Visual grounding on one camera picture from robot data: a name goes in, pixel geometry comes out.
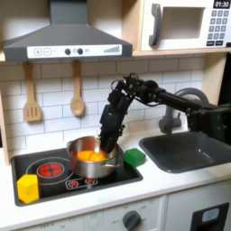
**gray sink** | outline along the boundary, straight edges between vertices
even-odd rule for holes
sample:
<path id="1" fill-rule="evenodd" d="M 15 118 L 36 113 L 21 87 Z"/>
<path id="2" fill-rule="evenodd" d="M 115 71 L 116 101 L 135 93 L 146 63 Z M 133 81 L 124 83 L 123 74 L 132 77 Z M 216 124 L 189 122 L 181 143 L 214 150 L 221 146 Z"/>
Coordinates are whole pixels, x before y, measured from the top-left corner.
<path id="1" fill-rule="evenodd" d="M 144 138 L 140 146 L 164 171 L 180 173 L 231 162 L 231 146 L 203 133 Z"/>

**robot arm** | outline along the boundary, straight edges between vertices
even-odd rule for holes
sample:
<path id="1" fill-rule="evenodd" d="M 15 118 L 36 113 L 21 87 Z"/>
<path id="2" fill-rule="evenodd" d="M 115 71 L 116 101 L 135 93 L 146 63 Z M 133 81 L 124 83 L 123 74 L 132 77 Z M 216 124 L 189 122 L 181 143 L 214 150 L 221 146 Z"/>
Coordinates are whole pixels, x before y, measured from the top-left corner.
<path id="1" fill-rule="evenodd" d="M 164 104 L 186 113 L 191 131 L 203 132 L 212 138 L 231 144 L 231 106 L 202 106 L 199 103 L 178 97 L 159 88 L 152 80 L 143 81 L 135 74 L 118 80 L 109 94 L 100 119 L 101 150 L 111 152 L 125 128 L 122 125 L 128 107 L 134 99 L 147 106 Z"/>

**oven door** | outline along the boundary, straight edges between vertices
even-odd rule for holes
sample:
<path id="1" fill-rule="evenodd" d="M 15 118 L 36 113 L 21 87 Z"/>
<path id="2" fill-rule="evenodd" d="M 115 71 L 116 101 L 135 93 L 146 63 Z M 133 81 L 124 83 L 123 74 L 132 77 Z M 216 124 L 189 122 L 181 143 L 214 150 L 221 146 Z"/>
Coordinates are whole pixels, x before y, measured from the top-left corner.
<path id="1" fill-rule="evenodd" d="M 214 0 L 144 0 L 141 51 L 206 48 Z"/>

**black faucet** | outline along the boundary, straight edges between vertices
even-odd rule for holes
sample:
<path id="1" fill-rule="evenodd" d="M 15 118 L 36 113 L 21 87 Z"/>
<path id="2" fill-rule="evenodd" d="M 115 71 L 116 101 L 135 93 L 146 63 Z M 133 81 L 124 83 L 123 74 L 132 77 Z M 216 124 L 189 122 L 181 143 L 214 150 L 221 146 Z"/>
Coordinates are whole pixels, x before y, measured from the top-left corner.
<path id="1" fill-rule="evenodd" d="M 186 95 L 193 95 L 198 97 L 201 100 L 203 105 L 208 105 L 207 96 L 196 88 L 184 88 L 175 93 L 179 97 L 184 97 Z M 172 128 L 181 127 L 180 113 L 177 117 L 173 117 L 173 109 L 169 106 L 166 107 L 165 115 L 159 121 L 159 127 L 163 134 L 171 134 Z"/>

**gray range hood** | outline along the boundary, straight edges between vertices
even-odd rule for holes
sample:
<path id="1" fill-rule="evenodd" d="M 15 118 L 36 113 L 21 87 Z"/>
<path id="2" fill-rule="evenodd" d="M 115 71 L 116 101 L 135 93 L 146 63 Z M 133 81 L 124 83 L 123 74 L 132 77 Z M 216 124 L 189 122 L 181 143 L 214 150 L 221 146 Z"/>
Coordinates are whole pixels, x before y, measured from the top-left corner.
<path id="1" fill-rule="evenodd" d="M 130 57 L 132 44 L 88 25 L 87 0 L 50 0 L 51 25 L 5 41 L 6 61 Z"/>

